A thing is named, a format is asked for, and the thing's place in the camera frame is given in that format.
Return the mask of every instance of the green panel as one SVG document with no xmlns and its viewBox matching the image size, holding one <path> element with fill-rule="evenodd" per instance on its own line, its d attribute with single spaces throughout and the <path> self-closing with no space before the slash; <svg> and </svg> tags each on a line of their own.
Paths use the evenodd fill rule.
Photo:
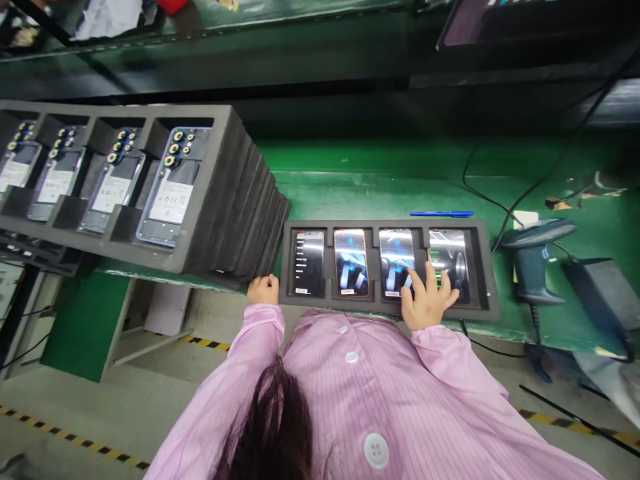
<svg viewBox="0 0 640 480">
<path fill-rule="evenodd" d="M 476 141 L 318 141 L 258 142 L 277 180 L 278 188 L 292 203 L 290 220 L 409 219 L 423 210 L 474 210 L 484 219 L 492 237 L 498 233 L 504 212 L 476 197 L 461 182 L 461 173 Z M 568 217 L 578 231 L 560 241 L 578 258 L 614 257 L 631 285 L 640 291 L 640 251 L 635 248 L 633 219 L 640 203 L 636 193 L 620 197 L 587 199 L 583 208 L 558 213 L 547 210 L 548 195 L 563 196 L 573 183 L 563 175 L 592 173 L 618 158 L 624 138 L 617 134 L 586 138 L 572 149 L 556 180 L 543 184 L 519 209 L 540 212 L 541 218 Z M 469 182 L 506 205 L 557 158 L 562 143 L 555 139 L 504 140 L 484 143 L 473 160 Z M 563 258 L 561 251 L 554 252 Z M 508 253 L 494 258 L 502 320 L 468 322 L 474 333 L 513 341 L 532 341 L 529 309 L 514 297 L 513 266 Z M 103 271 L 148 279 L 185 283 L 198 288 L 220 289 L 193 277 L 172 275 L 142 267 L 103 260 Z M 275 269 L 279 274 L 279 262 Z M 542 307 L 544 343 L 567 350 L 594 351 L 600 346 L 622 353 L 614 339 L 598 332 L 582 310 L 559 263 L 548 266 L 548 287 L 566 299 L 563 307 Z M 459 328 L 458 322 L 449 322 Z"/>
<path fill-rule="evenodd" d="M 60 306 L 40 362 L 100 382 L 130 281 L 94 272 L 77 290 L 67 280 L 63 288 L 74 293 Z"/>
</svg>

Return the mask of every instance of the floor marking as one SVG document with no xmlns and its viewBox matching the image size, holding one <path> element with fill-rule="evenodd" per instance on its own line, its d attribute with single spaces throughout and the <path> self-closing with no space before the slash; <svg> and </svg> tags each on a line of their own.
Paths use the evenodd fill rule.
<svg viewBox="0 0 640 480">
<path fill-rule="evenodd" d="M 148 333 L 152 333 L 154 335 L 157 335 L 158 337 L 167 336 L 167 335 L 163 335 L 162 333 L 154 333 L 154 332 L 148 332 Z M 208 348 L 221 350 L 221 351 L 229 351 L 229 349 L 231 348 L 230 343 L 220 343 L 220 342 L 207 340 L 200 337 L 193 337 L 192 335 L 186 335 L 185 337 L 182 337 L 180 341 L 187 342 L 187 343 L 194 343 L 195 345 L 198 345 L 200 347 L 208 347 Z"/>
<path fill-rule="evenodd" d="M 119 450 L 112 449 L 111 447 L 108 447 L 106 445 L 101 445 L 100 443 L 96 443 L 92 440 L 88 440 L 68 430 L 64 430 L 59 427 L 54 427 L 50 423 L 46 423 L 42 420 L 38 420 L 37 418 L 31 417 L 29 415 L 25 415 L 24 413 L 18 412 L 9 407 L 4 407 L 0 405 L 0 415 L 4 415 L 5 417 L 9 417 L 19 422 L 25 423 L 34 428 L 37 428 L 40 431 L 50 433 L 60 439 L 64 439 L 75 445 L 80 445 L 81 447 L 84 447 L 87 450 L 90 450 L 95 453 L 100 453 L 104 455 L 106 458 L 110 458 L 112 460 L 118 460 L 118 462 L 120 463 L 125 463 L 126 465 L 136 467 L 137 469 L 140 469 L 142 471 L 147 471 L 147 469 L 149 468 L 149 462 L 137 459 L 131 455 L 122 453 Z"/>
<path fill-rule="evenodd" d="M 583 433 L 585 435 L 594 435 L 596 437 L 598 436 L 596 432 L 594 432 L 589 428 L 586 428 L 582 423 L 574 420 L 568 420 L 566 418 L 560 418 L 560 417 L 552 417 L 551 415 L 545 415 L 544 413 L 538 413 L 531 410 L 524 410 L 524 409 L 516 409 L 516 410 L 520 415 L 522 415 L 522 418 L 528 421 L 543 423 L 544 425 L 553 425 L 554 427 L 564 428 L 577 433 Z M 606 428 L 600 428 L 600 430 L 610 434 L 612 437 L 615 437 L 618 440 L 628 445 L 632 445 L 634 447 L 640 447 L 640 435 L 634 435 L 632 433 L 625 433 L 625 432 L 618 432 L 616 430 L 611 430 Z"/>
</svg>

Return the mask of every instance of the concrete floor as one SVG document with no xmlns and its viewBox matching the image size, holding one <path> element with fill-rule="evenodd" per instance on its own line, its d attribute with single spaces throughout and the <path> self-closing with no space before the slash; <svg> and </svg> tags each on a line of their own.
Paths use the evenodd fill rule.
<svg viewBox="0 0 640 480">
<path fill-rule="evenodd" d="M 242 322 L 245 297 L 194 291 L 187 325 L 194 335 L 230 343 Z M 288 332 L 304 308 L 284 306 Z M 481 339 L 495 349 L 518 353 L 520 345 Z M 638 435 L 639 432 L 606 400 L 572 384 L 542 383 L 521 359 L 501 357 L 479 347 L 476 353 L 511 394 L 515 407 L 558 416 L 558 412 L 528 396 L 523 383 L 599 426 Z M 226 357 L 206 347 L 175 342 L 111 369 L 100 384 L 48 367 L 8 380 L 0 387 L 0 405 L 108 445 L 138 459 L 151 461 L 198 384 Z M 599 437 L 533 423 L 552 445 L 585 460 L 608 480 L 640 478 L 640 460 Z M 78 445 L 0 415 L 0 460 L 26 453 L 30 473 L 44 479 L 140 479 L 143 473 Z"/>
</svg>

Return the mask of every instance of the smartphone screen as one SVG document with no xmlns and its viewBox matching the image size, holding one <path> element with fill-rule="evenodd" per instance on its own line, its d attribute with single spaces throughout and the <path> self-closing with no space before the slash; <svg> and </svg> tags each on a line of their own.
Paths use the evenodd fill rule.
<svg viewBox="0 0 640 480">
<path fill-rule="evenodd" d="M 400 289 L 411 287 L 409 268 L 415 269 L 411 230 L 380 230 L 380 261 L 384 296 L 399 299 Z"/>
<path fill-rule="evenodd" d="M 334 230 L 335 278 L 341 297 L 368 297 L 367 246 L 362 229 Z"/>
<path fill-rule="evenodd" d="M 429 230 L 429 260 L 435 268 L 438 288 L 442 271 L 447 272 L 451 288 L 460 290 L 456 304 L 469 303 L 469 273 L 467 272 L 467 244 L 462 230 Z"/>
<path fill-rule="evenodd" d="M 325 233 L 302 231 L 295 236 L 293 255 L 293 294 L 300 297 L 323 296 Z"/>
</svg>

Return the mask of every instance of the dark hair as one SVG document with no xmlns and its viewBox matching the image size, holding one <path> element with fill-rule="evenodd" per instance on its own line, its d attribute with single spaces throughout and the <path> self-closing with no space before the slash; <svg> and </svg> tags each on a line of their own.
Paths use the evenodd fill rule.
<svg viewBox="0 0 640 480">
<path fill-rule="evenodd" d="M 211 480 L 313 477 L 309 406 L 276 356 L 256 383 L 246 418 L 237 417 L 229 428 Z"/>
</svg>

